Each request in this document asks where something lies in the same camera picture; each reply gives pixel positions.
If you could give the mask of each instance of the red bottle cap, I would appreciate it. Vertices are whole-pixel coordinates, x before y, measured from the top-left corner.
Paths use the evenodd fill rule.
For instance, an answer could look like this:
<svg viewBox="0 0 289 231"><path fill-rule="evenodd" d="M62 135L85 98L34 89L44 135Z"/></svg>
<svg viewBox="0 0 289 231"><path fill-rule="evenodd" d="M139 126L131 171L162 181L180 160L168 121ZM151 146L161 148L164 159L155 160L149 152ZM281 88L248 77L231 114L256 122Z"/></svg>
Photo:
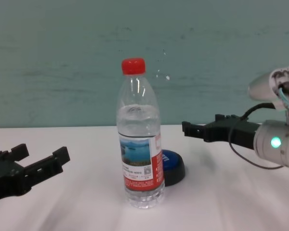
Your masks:
<svg viewBox="0 0 289 231"><path fill-rule="evenodd" d="M125 75L141 75L145 73L145 60L143 58L130 58L122 61L122 71Z"/></svg>

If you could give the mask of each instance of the wall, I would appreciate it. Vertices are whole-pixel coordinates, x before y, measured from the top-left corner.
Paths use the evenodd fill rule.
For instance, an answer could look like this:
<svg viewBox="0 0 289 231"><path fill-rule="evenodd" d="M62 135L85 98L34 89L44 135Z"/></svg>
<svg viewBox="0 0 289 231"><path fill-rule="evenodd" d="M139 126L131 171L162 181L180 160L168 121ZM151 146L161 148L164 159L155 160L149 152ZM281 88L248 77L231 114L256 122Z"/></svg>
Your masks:
<svg viewBox="0 0 289 231"><path fill-rule="evenodd" d="M289 0L0 0L0 127L114 125L134 56L163 124L241 115L248 83L289 65Z"/></svg>

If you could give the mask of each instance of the water bottle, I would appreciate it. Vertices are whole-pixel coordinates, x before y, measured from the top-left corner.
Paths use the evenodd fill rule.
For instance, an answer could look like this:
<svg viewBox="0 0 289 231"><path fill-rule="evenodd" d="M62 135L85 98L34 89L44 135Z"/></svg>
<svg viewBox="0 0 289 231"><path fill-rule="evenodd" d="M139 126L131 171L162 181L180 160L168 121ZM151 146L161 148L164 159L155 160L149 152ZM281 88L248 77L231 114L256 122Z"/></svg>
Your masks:
<svg viewBox="0 0 289 231"><path fill-rule="evenodd" d="M123 60L122 71L117 128L126 196L134 207L151 208L162 200L165 187L158 103L142 58Z"/></svg>

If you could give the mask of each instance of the table surface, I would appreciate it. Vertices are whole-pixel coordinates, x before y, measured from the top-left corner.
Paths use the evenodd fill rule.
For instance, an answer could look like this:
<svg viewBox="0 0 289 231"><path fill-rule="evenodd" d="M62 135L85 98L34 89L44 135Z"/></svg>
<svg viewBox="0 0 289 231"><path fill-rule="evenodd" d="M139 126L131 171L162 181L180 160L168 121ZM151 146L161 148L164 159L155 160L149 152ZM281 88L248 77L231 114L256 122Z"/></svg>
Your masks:
<svg viewBox="0 0 289 231"><path fill-rule="evenodd" d="M0 150L27 144L23 166L62 146L71 157L62 174L0 200L0 231L289 231L288 168L258 169L227 143L184 137L181 126L161 134L163 148L183 157L186 177L159 206L141 210L125 202L116 127L0 129Z"/></svg>

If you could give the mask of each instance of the wire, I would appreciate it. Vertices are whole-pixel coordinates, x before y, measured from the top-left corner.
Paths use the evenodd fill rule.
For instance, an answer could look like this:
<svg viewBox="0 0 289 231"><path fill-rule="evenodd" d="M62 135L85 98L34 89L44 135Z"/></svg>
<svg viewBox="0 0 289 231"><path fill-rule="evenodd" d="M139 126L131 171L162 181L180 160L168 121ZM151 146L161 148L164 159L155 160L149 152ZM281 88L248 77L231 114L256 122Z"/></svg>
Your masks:
<svg viewBox="0 0 289 231"><path fill-rule="evenodd" d="M260 103L254 107L252 107L251 109L249 109L243 116L241 116L237 122L234 123L234 125L230 128L230 131L229 131L229 135L228 135L228 142L229 142L229 146L230 148L232 149L232 151L237 154L239 157L241 157L243 160L247 161L248 163L250 163L251 165L254 165L256 167L259 167L259 168L262 168L262 169L266 169L266 170L275 170L275 169L279 169L279 168L282 168L283 166L276 166L276 167L265 167L265 166L261 166L261 165L258 165L252 161L250 161L249 159L245 158L244 156L242 156L239 152L237 152L237 150L235 150L235 148L232 146L232 143L231 143L231 139L232 139L232 134L233 134L233 131L235 129L235 127L243 120L246 120L248 119L248 116L256 111L257 109L260 109L260 108L269 108L269 109L275 109L274 105L272 103Z"/></svg>
<svg viewBox="0 0 289 231"><path fill-rule="evenodd" d="M283 101L283 103L287 106L287 108L289 109L289 100L288 98L285 96L284 92L283 92L283 89L282 88L279 88L278 89L278 93L279 93L279 96L280 96L280 99Z"/></svg>

